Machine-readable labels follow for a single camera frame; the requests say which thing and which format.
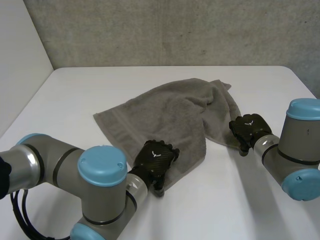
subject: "gray robot arm segment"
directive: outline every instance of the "gray robot arm segment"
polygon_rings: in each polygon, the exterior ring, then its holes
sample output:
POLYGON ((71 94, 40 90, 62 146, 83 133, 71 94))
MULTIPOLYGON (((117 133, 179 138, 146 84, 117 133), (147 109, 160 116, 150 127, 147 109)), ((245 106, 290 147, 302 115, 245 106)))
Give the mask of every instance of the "gray robot arm segment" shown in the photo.
POLYGON ((293 100, 286 115, 280 138, 257 114, 240 116, 229 126, 240 142, 242 156, 253 148, 292 199, 313 200, 320 196, 320 100, 293 100))
MULTIPOLYGON (((155 141, 152 144, 165 146, 155 141)), ((137 165, 148 165, 146 151, 150 146, 146 143, 143 147, 143 158, 137 165)), ((168 146, 163 150, 175 153, 168 146)), ((150 185, 164 177, 178 157, 172 156, 164 161, 164 168, 160 165, 161 176, 139 166, 127 173, 125 156, 115 147, 96 146, 84 151, 50 136, 33 134, 9 151, 0 152, 2 178, 8 179, 8 186, 1 187, 1 196, 50 183, 81 199, 83 217, 72 229, 71 239, 116 240, 141 207, 150 185)))

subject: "white table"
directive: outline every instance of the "white table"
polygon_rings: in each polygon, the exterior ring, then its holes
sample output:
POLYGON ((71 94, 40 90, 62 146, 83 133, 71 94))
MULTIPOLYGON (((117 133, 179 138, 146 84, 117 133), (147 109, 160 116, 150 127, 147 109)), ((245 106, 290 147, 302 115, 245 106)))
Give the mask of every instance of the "white table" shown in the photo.
MULTIPOLYGON (((175 80, 220 79, 242 114, 261 114, 280 136, 289 102, 314 98, 281 66, 61 68, 52 73, 0 139, 0 151, 29 133, 87 149, 108 144, 93 114, 175 80)), ((27 209, 46 236, 62 238, 82 216, 80 200, 49 184, 29 191, 27 209)), ((0 201, 0 238, 24 240, 10 199, 0 201)), ((163 199, 149 194, 119 240, 316 240, 320 199, 290 199, 255 160, 207 140, 204 162, 163 199)))

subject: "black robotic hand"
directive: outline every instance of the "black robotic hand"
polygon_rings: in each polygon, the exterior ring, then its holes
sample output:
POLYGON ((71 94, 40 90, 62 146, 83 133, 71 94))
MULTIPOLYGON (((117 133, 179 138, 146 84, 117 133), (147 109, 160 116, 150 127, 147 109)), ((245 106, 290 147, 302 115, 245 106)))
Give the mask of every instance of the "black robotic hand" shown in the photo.
POLYGON ((246 156, 258 139, 272 134, 271 128, 258 114, 238 116, 235 121, 229 122, 229 128, 240 142, 240 155, 246 156))
POLYGON ((165 194, 165 174, 179 157, 179 152, 164 141, 149 140, 135 158, 130 173, 142 178, 148 188, 153 185, 154 193, 162 197, 165 194))

